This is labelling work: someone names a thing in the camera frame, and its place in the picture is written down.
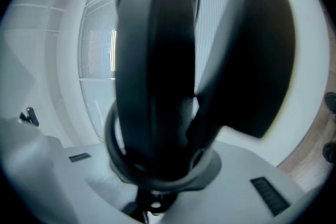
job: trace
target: ear cushion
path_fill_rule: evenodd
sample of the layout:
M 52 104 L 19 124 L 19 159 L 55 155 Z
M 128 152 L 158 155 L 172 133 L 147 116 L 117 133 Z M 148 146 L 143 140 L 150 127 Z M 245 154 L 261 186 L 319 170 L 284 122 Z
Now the ear cushion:
M 189 169 L 182 155 L 194 98 L 194 0 L 119 0 L 118 14 L 115 88 L 127 156 L 175 180 Z
M 198 87 L 193 151 L 208 148 L 224 125 L 265 135 L 286 96 L 295 46 L 288 0 L 228 1 Z

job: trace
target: white surface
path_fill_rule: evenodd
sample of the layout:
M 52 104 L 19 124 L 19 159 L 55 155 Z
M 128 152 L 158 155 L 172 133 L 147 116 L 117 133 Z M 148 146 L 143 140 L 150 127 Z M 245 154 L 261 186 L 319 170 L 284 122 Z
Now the white surface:
M 69 1 L 60 24 L 56 51 L 57 75 L 65 109 L 84 145 L 99 143 L 86 111 L 78 79 L 78 37 L 86 1 Z
M 89 213 L 90 208 L 85 208 L 86 203 L 83 201 L 93 205 L 94 200 L 97 204 L 92 214 L 107 217 L 112 211 L 117 216 L 118 213 L 114 210 L 120 210 L 134 199 L 135 186 L 120 182 L 111 171 L 104 145 L 64 150 L 57 142 L 49 139 L 51 159 L 55 163 L 59 183 L 72 202 L 81 223 L 89 223 L 87 218 L 93 219 Z M 225 223 L 239 224 L 267 223 L 273 219 L 273 215 L 250 182 L 258 177 L 266 177 L 290 204 L 296 203 L 303 196 L 303 191 L 288 176 L 256 154 L 221 142 L 216 142 L 214 149 L 222 159 L 222 169 L 217 177 L 203 190 L 180 193 L 159 223 L 203 224 L 223 223 L 223 220 Z M 66 158 L 83 152 L 91 157 L 74 163 Z M 104 212 L 104 208 L 101 208 L 103 202 L 111 205 L 111 211 Z
M 104 138 L 104 126 L 109 110 L 115 100 L 114 80 L 83 80 L 83 94 L 90 111 L 91 119 L 101 139 Z
M 5 108 L 0 116 L 17 118 L 32 106 L 39 129 L 59 138 L 63 146 L 99 142 L 94 136 L 85 139 L 82 130 L 74 128 L 58 81 L 59 27 L 69 1 L 12 0 L 1 24 L 0 48 L 0 106 Z M 66 53 L 58 57 L 62 61 Z
M 296 55 L 290 87 L 276 120 L 261 140 L 224 127 L 217 139 L 247 148 L 279 165 L 300 143 L 324 95 L 329 71 L 329 39 L 319 0 L 289 0 L 296 28 Z

